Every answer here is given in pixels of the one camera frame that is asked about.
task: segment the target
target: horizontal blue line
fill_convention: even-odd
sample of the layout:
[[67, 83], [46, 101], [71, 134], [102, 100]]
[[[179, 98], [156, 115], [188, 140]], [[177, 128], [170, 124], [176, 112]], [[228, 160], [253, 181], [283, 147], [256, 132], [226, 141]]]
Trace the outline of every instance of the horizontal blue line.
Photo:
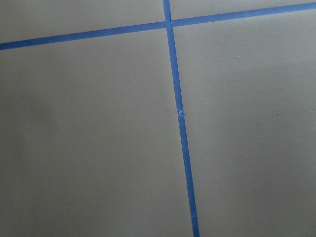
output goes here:
[[290, 5], [290, 6], [262, 8], [262, 9], [257, 9], [257, 10], [239, 11], [239, 12], [231, 12], [231, 13], [223, 13], [223, 14], [216, 14], [216, 15], [199, 16], [199, 17], [173, 20], [172, 26], [177, 27], [177, 26], [194, 25], [194, 24], [207, 23], [207, 22], [239, 19], [239, 18], [245, 18], [245, 17], [263, 16], [263, 15], [279, 14], [279, 13], [286, 13], [286, 12], [293, 12], [293, 11], [303, 11], [303, 10], [310, 10], [310, 9], [315, 9], [315, 8], [316, 8], [316, 2]]
[[139, 32], [139, 31], [149, 31], [149, 30], [156, 30], [156, 29], [162, 29], [162, 28], [166, 28], [166, 24], [164, 21], [141, 24], [141, 25], [117, 27], [117, 28], [97, 30], [97, 31], [80, 32], [80, 33], [73, 33], [73, 34], [66, 34], [66, 35], [59, 35], [59, 36], [50, 36], [50, 37], [43, 37], [43, 38], [37, 38], [37, 39], [26, 39], [26, 40], [14, 41], [14, 42], [0, 43], [0, 50], [21, 48], [21, 47], [48, 44], [48, 43], [65, 42], [65, 41], [71, 41], [71, 40], [81, 40], [81, 39], [88, 39], [88, 38], [95, 38], [95, 37], [102, 37], [102, 36], [119, 35], [119, 34]]

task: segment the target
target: blue tape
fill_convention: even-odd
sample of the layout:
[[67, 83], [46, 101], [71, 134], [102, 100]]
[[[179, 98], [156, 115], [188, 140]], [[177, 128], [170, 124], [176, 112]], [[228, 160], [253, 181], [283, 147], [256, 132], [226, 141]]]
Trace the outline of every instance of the blue tape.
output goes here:
[[48, 43], [65, 42], [65, 41], [71, 41], [71, 40], [81, 40], [81, 39], [88, 39], [88, 38], [95, 38], [95, 37], [102, 37], [102, 36], [119, 35], [119, 34], [139, 32], [139, 31], [149, 31], [149, 30], [162, 29], [165, 27], [166, 27], [165, 22], [162, 21], [162, 22], [154, 22], [154, 23], [133, 25], [133, 26], [124, 26], [124, 27], [117, 27], [117, 28], [97, 30], [97, 31], [88, 31], [88, 32], [73, 33], [73, 34], [66, 34], [66, 35], [59, 35], [59, 36], [43, 37], [43, 38], [37, 38], [37, 39], [27, 39], [27, 40], [14, 41], [14, 42], [8, 42], [8, 43], [0, 43], [0, 50], [28, 47], [28, 46], [48, 44]]
[[186, 123], [185, 123], [184, 112], [183, 112], [180, 77], [179, 77], [179, 70], [178, 70], [178, 60], [177, 60], [177, 54], [176, 54], [176, 45], [174, 41], [174, 34], [173, 34], [173, 29], [172, 29], [172, 24], [171, 24], [171, 10], [170, 10], [169, 0], [163, 0], [163, 8], [164, 8], [164, 16], [166, 20], [166, 30], [167, 30], [167, 37], [168, 37], [174, 94], [175, 94], [176, 106], [178, 110], [178, 122], [179, 122], [184, 169], [185, 169], [185, 174], [186, 174], [187, 189], [188, 189], [188, 196], [189, 196], [193, 236], [199, 237], [196, 199], [194, 195], [187, 130], [186, 130]]
[[245, 17], [272, 15], [272, 14], [311, 10], [311, 9], [316, 9], [316, 2], [185, 18], [185, 19], [173, 20], [172, 25], [174, 27], [186, 26], [186, 25], [200, 24], [200, 23], [206, 23], [206, 22], [225, 21], [225, 20], [239, 19], [239, 18], [245, 18]]

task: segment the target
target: blue tape strip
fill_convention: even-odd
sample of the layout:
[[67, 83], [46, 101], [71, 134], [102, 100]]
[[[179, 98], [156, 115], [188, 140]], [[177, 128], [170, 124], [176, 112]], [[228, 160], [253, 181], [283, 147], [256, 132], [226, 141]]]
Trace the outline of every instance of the blue tape strip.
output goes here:
[[170, 10], [169, 0], [163, 0], [163, 8], [164, 8], [164, 16], [166, 20], [166, 29], [167, 29], [169, 54], [170, 54], [172, 78], [173, 78], [173, 85], [174, 85], [174, 94], [175, 94], [176, 106], [178, 110], [180, 138], [181, 138], [181, 145], [182, 145], [184, 169], [185, 169], [186, 180], [187, 180], [187, 189], [188, 189], [188, 196], [189, 196], [193, 236], [199, 237], [196, 199], [194, 195], [187, 130], [186, 130], [186, 123], [185, 123], [184, 112], [183, 112], [178, 61], [177, 61], [177, 54], [176, 54], [176, 45], [174, 41], [174, 34], [173, 34], [173, 29], [172, 29], [172, 24], [171, 24], [171, 10]]
[[316, 2], [185, 18], [185, 19], [173, 20], [172, 25], [174, 27], [186, 26], [186, 25], [200, 24], [200, 23], [206, 23], [206, 22], [225, 21], [225, 20], [245, 18], [245, 17], [263, 16], [263, 15], [279, 14], [279, 13], [286, 13], [286, 12], [293, 12], [293, 11], [303, 11], [303, 10], [310, 10], [310, 9], [316, 9]]
[[8, 43], [0, 43], [0, 50], [28, 47], [28, 46], [48, 44], [48, 43], [65, 42], [65, 41], [71, 41], [71, 40], [81, 40], [81, 39], [88, 39], [88, 38], [95, 38], [95, 37], [102, 37], [102, 36], [119, 35], [119, 34], [139, 32], [139, 31], [149, 31], [149, 30], [156, 30], [156, 29], [162, 29], [162, 28], [166, 28], [166, 24], [164, 21], [141, 24], [141, 25], [117, 27], [117, 28], [111, 28], [111, 29], [105, 29], [105, 30], [88, 31], [88, 32], [73, 33], [73, 34], [66, 34], [66, 35], [59, 35], [59, 36], [43, 37], [43, 38], [37, 38], [37, 39], [27, 39], [27, 40], [14, 41], [14, 42], [8, 42]]

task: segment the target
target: gray surface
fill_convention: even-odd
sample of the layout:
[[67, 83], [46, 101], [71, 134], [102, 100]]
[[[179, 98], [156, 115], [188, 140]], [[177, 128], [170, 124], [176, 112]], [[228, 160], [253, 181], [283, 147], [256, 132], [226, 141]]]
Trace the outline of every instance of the gray surface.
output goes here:
[[0, 43], [163, 20], [161, 0], [2, 0]]
[[0, 61], [0, 236], [192, 236], [165, 30]]
[[315, 23], [174, 29], [202, 237], [316, 236]]
[[170, 5], [172, 19], [181, 19], [308, 2], [314, 0], [170, 0]]

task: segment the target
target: vertical blue line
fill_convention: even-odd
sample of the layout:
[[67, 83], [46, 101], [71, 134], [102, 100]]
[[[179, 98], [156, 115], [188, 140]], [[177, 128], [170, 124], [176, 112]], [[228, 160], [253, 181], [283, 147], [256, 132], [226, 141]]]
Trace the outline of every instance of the vertical blue line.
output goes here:
[[173, 34], [173, 29], [172, 29], [172, 24], [171, 24], [171, 10], [170, 10], [169, 0], [163, 0], [163, 8], [164, 8], [164, 16], [166, 20], [166, 29], [167, 29], [167, 37], [168, 37], [168, 45], [169, 45], [174, 94], [175, 94], [176, 106], [178, 110], [180, 138], [181, 138], [181, 145], [182, 145], [184, 169], [185, 169], [186, 180], [187, 180], [187, 189], [188, 189], [188, 196], [189, 196], [193, 236], [199, 237], [196, 199], [194, 195], [187, 130], [186, 130], [186, 123], [185, 123], [183, 104], [182, 104], [178, 60], [177, 60], [177, 54], [176, 54], [176, 45], [174, 41], [174, 34]]

